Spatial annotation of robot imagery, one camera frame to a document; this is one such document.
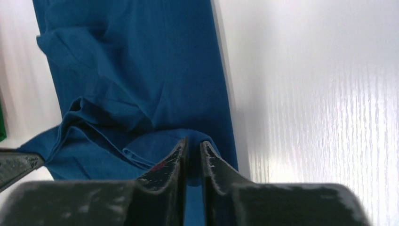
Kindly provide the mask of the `navy blue t shirt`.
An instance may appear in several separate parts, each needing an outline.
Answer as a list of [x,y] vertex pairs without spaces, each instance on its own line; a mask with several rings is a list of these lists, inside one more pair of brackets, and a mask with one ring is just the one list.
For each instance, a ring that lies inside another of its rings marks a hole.
[[205,224],[200,143],[237,168],[229,100],[208,0],[35,0],[62,122],[23,144],[55,180],[125,180],[184,137],[184,224]]

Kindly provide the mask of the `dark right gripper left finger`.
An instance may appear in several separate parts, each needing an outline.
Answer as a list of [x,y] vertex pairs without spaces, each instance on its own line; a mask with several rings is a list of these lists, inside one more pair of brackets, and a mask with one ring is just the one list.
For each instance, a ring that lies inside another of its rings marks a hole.
[[3,226],[182,226],[188,139],[135,180],[31,181],[0,209]]

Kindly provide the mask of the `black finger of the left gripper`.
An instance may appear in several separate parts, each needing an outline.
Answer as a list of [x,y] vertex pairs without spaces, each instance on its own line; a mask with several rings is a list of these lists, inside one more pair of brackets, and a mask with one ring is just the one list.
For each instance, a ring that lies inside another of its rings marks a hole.
[[21,178],[44,165],[36,153],[21,153],[14,149],[0,149],[0,191],[3,192]]

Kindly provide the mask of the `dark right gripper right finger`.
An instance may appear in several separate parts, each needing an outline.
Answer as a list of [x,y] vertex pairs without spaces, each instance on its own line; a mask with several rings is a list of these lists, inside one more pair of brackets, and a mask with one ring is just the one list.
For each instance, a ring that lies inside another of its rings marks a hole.
[[368,226],[350,189],[340,184],[259,184],[200,145],[207,226]]

